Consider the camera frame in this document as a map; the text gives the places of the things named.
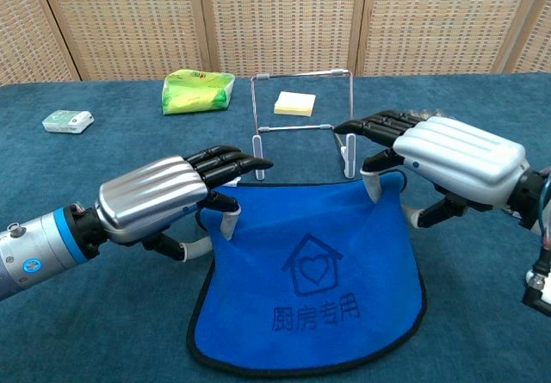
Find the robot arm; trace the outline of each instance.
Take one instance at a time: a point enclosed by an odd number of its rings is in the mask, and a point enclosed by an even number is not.
[[[349,120],[334,131],[363,135],[387,147],[363,163],[362,177],[372,200],[381,194],[379,172],[398,165],[444,194],[426,209],[403,206],[416,228],[462,216],[469,207],[488,211],[507,206],[518,212],[520,225],[542,236],[523,302],[551,316],[551,284],[545,287],[551,269],[551,179],[548,171],[529,167],[522,145],[458,120],[392,110]]]
[[[186,158],[160,159],[105,182],[93,207],[73,204],[22,225],[11,224],[0,232],[0,300],[89,261],[107,240],[142,242],[148,250],[183,260],[185,249],[163,231],[198,208],[211,208],[225,213],[223,228],[231,236],[239,204],[213,189],[271,166],[219,145]]]

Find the blue carpet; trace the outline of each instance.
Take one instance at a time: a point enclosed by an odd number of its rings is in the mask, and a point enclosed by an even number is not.
[[[0,226],[59,206],[90,205],[101,182],[162,156],[215,144],[251,151],[249,81],[235,83],[227,111],[163,116],[161,82],[85,82],[0,87]],[[270,113],[280,90],[315,93],[312,118]],[[337,78],[258,84],[261,124],[338,123],[347,119],[346,83]],[[550,74],[359,77],[356,117],[385,108],[439,108],[526,146],[540,169],[551,163]],[[87,109],[96,118],[82,135],[46,133],[56,109]],[[343,181],[327,131],[273,133],[266,182]],[[380,147],[358,141],[359,159]],[[403,200],[417,207],[439,198],[408,174]],[[253,181],[252,176],[245,178]],[[537,238],[500,211],[412,230],[427,288],[418,333],[379,361],[311,381],[524,382],[548,379],[551,319],[521,304],[523,276]],[[191,218],[170,233],[200,235]],[[95,260],[0,302],[0,381],[236,381],[197,364],[184,342],[210,257],[182,265],[141,246],[105,244]]]

